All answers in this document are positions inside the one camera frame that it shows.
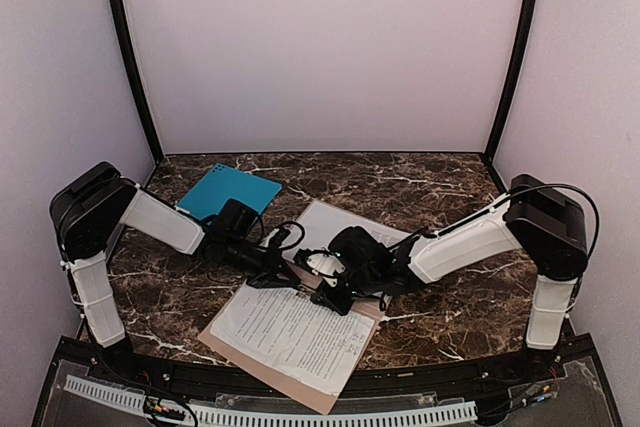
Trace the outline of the tan brown folder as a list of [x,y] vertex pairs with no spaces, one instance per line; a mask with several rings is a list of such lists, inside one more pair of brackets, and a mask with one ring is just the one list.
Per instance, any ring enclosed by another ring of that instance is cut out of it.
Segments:
[[359,299],[341,316],[311,302],[320,280],[296,268],[300,289],[241,285],[198,339],[269,387],[323,415],[343,391],[383,317]]

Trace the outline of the printed paper sheet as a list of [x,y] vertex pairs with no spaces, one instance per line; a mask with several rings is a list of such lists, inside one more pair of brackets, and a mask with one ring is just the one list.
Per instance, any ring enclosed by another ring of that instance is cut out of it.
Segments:
[[218,353],[227,346],[321,394],[337,396],[376,326],[368,315],[341,316],[293,288],[244,284],[200,338]]
[[304,210],[296,222],[305,229],[304,238],[299,244],[303,249],[327,248],[331,240],[347,227],[362,227],[385,246],[391,246],[407,236],[406,232],[317,200]]

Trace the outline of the teal folder with black inside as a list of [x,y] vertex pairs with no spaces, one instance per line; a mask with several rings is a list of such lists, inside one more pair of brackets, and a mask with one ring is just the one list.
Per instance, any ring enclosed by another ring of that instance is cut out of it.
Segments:
[[187,192],[177,207],[203,220],[219,214],[229,199],[235,199],[263,214],[281,189],[282,185],[277,182],[218,163]]

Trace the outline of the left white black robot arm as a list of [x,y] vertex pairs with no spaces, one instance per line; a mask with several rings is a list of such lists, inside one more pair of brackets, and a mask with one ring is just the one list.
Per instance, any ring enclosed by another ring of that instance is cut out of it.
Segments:
[[130,231],[209,264],[240,271],[255,288],[295,288],[299,276],[285,254],[295,247],[292,222],[262,239],[263,215],[281,186],[223,164],[215,165],[171,204],[103,161],[54,195],[49,204],[61,264],[91,339],[101,348],[126,341],[127,332],[108,274],[113,237]]

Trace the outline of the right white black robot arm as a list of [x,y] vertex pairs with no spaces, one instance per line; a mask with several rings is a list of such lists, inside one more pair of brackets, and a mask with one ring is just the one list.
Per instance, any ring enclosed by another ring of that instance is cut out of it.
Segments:
[[600,229],[598,206],[586,191],[521,174],[489,204],[439,230],[422,228],[384,245],[365,228],[347,226],[326,247],[300,250],[294,262],[319,278],[314,302],[345,316],[358,299],[374,299],[384,310],[390,297],[518,252],[535,268],[523,344],[546,354],[559,343]]

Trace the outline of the black front rail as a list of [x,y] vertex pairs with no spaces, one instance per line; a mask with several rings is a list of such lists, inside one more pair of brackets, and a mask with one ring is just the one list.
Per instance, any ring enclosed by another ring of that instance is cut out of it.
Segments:
[[64,338],[41,426],[556,426],[609,420],[589,337],[453,364],[356,369],[364,339],[219,346],[231,367],[102,350]]

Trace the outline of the left black frame post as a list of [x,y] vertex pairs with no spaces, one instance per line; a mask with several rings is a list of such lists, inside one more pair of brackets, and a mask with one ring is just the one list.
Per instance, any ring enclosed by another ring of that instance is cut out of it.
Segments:
[[129,30],[124,0],[109,0],[112,20],[130,92],[153,162],[158,165],[165,157],[151,109],[144,91],[133,41]]

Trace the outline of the black frame post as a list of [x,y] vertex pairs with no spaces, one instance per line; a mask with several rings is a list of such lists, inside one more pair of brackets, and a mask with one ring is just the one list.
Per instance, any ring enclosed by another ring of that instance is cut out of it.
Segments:
[[133,41],[129,30],[124,0],[109,0],[112,20],[130,92],[153,162],[158,165],[165,157],[151,109],[144,91]]
[[514,42],[507,66],[503,88],[496,113],[483,152],[487,166],[493,165],[500,142],[506,129],[507,120],[515,97],[516,88],[524,62],[537,0],[522,0]]

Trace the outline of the right black frame post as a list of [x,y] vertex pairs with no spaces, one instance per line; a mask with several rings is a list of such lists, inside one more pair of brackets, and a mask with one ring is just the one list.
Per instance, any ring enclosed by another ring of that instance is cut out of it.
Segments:
[[516,88],[524,62],[537,0],[522,0],[514,42],[507,66],[503,88],[496,113],[483,152],[487,166],[493,165],[500,142],[506,129],[507,120],[515,97]]

